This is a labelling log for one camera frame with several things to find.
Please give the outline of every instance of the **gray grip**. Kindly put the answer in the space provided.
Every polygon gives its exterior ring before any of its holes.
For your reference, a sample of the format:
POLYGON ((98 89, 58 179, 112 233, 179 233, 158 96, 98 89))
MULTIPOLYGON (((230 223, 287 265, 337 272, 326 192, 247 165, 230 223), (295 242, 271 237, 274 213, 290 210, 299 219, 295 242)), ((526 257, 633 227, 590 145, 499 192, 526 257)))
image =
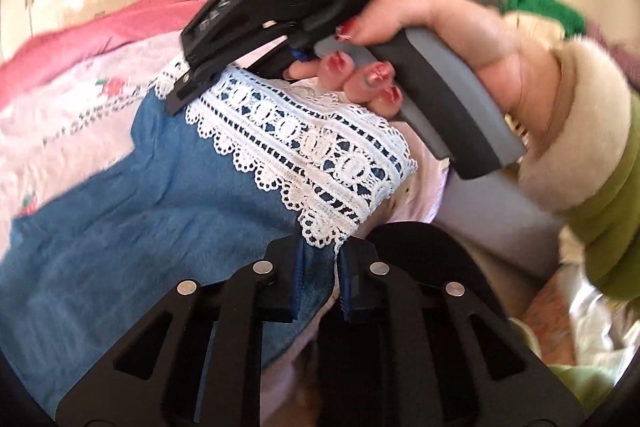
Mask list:
MULTIPOLYGON (((466 111, 475 122, 487 146, 491 147, 493 154, 497 157, 499 166, 507 166, 523 156, 525 150, 522 142, 510 131, 494 100, 473 71, 433 32, 424 28, 409 28, 404 30, 404 34, 409 44, 429 63, 456 97, 460 110, 466 111)), ((350 55, 356 67, 377 61, 368 49, 353 46, 349 42, 337 42, 332 37, 318 42, 315 47, 316 55, 319 57, 336 50, 350 55)), ((417 80, 420 79, 419 73, 412 76, 417 80)), ((456 148, 455 144, 448 146, 431 124, 430 115, 424 114, 414 100, 407 96, 404 89, 402 93, 404 102, 399 116, 414 129, 436 158, 449 156, 456 161, 450 153, 452 148, 456 148)))

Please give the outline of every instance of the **nail art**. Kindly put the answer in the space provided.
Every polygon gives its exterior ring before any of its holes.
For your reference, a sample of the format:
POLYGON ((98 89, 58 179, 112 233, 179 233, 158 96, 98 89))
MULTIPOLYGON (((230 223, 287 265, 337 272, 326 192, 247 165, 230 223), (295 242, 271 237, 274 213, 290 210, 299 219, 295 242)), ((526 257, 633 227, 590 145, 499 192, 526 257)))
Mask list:
POLYGON ((385 84, 394 74, 394 67, 389 62, 379 62, 364 77, 367 86, 375 88, 385 84))
POLYGON ((342 74, 346 65, 347 61, 340 51, 332 53, 327 61, 327 67, 333 74, 342 74))
POLYGON ((400 100, 402 93, 400 93, 400 89, 398 86, 387 87, 381 94, 388 103, 395 105, 400 100))
POLYGON ((352 17, 347 22, 345 22, 342 26, 338 26, 335 29, 334 38, 338 42, 350 41, 353 38, 353 31, 355 30, 357 22, 358 22, 358 18, 352 17))

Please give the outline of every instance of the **metal screw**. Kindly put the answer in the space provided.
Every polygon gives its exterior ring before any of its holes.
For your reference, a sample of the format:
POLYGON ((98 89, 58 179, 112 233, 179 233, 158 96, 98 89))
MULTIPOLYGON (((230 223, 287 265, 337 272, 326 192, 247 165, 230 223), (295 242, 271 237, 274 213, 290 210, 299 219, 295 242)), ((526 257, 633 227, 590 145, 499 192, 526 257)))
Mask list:
POLYGON ((269 261, 258 261, 254 264, 254 271, 260 275, 265 275, 273 270, 273 264, 269 261))
POLYGON ((459 282, 450 282, 444 289, 452 297, 462 297, 465 294, 465 287, 459 282))
POLYGON ((178 284, 178 293, 180 295, 191 295, 198 289, 198 285, 193 281, 182 281, 178 284))
POLYGON ((380 263, 380 261, 377 263, 371 263, 369 269, 374 275, 386 275, 389 273, 389 265, 387 263, 380 263))

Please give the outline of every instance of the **pink blanket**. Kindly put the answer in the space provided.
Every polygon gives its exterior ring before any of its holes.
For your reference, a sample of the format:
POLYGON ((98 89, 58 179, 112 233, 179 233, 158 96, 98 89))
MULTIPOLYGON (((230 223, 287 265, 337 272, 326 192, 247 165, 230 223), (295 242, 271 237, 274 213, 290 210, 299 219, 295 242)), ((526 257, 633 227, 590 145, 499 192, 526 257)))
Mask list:
POLYGON ((206 0, 140 0, 101 19, 26 41, 0 66, 0 110, 83 60, 184 28, 206 0))

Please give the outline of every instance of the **beige fur cuff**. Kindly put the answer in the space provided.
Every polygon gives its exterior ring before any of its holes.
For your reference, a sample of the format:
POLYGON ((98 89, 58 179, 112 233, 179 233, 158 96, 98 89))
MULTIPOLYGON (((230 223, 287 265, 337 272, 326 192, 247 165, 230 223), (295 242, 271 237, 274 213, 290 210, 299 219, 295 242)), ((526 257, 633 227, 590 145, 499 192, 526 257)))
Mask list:
POLYGON ((555 142, 540 157, 535 151, 525 156, 520 185, 543 208, 562 211, 595 195, 618 166, 631 125, 631 95, 623 73, 595 42, 566 42, 556 54, 562 74, 576 75, 569 79, 575 81, 574 101, 555 142))

